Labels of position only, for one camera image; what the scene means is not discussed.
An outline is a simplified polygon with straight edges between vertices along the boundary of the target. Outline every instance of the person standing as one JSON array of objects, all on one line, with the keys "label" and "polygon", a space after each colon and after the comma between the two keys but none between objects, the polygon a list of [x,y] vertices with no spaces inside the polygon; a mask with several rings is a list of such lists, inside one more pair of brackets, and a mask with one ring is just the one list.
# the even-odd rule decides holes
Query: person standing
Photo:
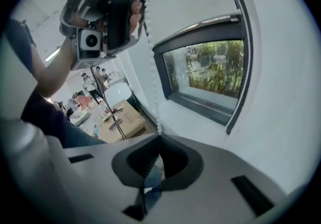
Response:
[{"label": "person standing", "polygon": [[107,82],[110,81],[110,78],[108,77],[108,75],[106,74],[106,69],[101,69],[102,71],[102,80],[107,80]]},{"label": "person standing", "polygon": [[107,88],[106,88],[106,86],[104,85],[104,81],[103,81],[102,76],[100,75],[99,71],[100,71],[100,67],[97,66],[97,67],[96,67],[96,71],[95,71],[95,75],[96,75],[98,81],[101,83],[102,88],[103,88],[103,90],[104,90],[104,92],[105,92],[105,91],[107,90]]},{"label": "person standing", "polygon": [[94,100],[98,104],[100,104],[99,101],[96,99],[96,95],[99,96],[101,99],[103,99],[103,97],[100,94],[100,92],[98,92],[98,90],[96,89],[94,81],[89,76],[87,76],[86,73],[82,73],[81,76],[83,80],[84,89],[86,89],[88,93],[91,95],[91,97],[94,98]]},{"label": "person standing", "polygon": [[[135,0],[131,5],[130,33],[137,27],[141,7],[140,0]],[[89,24],[77,14],[72,23],[75,27],[83,28]],[[103,32],[102,19],[98,22],[97,31]],[[63,112],[56,110],[45,100],[62,87],[70,73],[73,62],[72,41],[65,38],[59,52],[46,67],[25,22],[8,19],[4,33],[15,55],[38,83],[26,103],[21,119],[37,126],[45,135],[58,138],[63,148],[105,144],[103,140],[96,139],[74,126]]]}]

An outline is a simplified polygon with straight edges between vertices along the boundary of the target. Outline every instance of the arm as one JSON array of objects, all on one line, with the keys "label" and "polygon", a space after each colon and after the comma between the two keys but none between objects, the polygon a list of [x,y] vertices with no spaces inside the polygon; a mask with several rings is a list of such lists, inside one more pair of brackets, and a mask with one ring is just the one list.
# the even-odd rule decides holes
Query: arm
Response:
[{"label": "arm", "polygon": [[[137,23],[141,18],[141,6],[142,3],[140,2],[140,0],[135,0],[131,5],[131,17],[129,20],[130,33],[135,30]],[[87,22],[76,16],[73,24],[78,27],[85,27],[87,25]],[[103,22],[101,22],[100,26],[98,27],[98,31],[102,32],[102,30]],[[64,43],[60,47],[58,54],[47,68],[44,66],[34,44],[31,45],[31,52],[33,74],[38,81],[36,89],[43,97],[49,98],[59,90],[70,72],[70,66],[72,64],[71,40],[69,38],[65,39]]]},{"label": "arm", "polygon": [[66,38],[56,57],[46,68],[38,54],[37,48],[31,44],[34,76],[38,81],[37,91],[46,98],[51,97],[65,82],[72,63],[71,40]]}]

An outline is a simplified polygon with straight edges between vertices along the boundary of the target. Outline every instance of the camera lens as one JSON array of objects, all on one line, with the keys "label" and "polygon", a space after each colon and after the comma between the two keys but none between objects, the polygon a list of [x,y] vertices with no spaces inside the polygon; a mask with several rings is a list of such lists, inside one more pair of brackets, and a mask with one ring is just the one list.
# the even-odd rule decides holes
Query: camera lens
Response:
[{"label": "camera lens", "polygon": [[95,35],[89,35],[86,38],[86,44],[89,47],[94,47],[95,45],[97,45],[97,42],[98,42],[98,39],[97,39],[97,37]]}]

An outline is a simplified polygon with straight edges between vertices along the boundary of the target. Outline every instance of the table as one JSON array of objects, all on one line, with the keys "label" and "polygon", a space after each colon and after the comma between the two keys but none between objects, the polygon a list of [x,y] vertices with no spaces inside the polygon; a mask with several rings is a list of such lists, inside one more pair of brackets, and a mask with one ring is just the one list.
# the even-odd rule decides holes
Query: table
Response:
[{"label": "table", "polygon": [[[126,100],[117,103],[112,108],[123,109],[119,113],[115,114],[115,118],[122,120],[119,126],[124,132],[126,138],[133,138],[152,133],[145,119]],[[113,123],[114,120],[112,117],[110,117],[106,121],[100,121],[100,124],[98,126],[99,139],[107,143],[114,143],[116,141],[122,140],[122,136],[118,128],[115,128],[113,131],[109,130],[109,127]]]}]

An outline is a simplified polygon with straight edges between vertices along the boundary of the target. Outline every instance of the blue sleeve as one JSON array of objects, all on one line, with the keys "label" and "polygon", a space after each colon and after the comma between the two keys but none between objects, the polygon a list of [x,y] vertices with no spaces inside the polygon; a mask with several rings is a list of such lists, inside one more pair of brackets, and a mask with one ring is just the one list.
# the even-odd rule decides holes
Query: blue sleeve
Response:
[{"label": "blue sleeve", "polygon": [[9,19],[5,34],[18,58],[33,74],[31,44],[35,44],[35,42],[32,39],[28,26]]}]

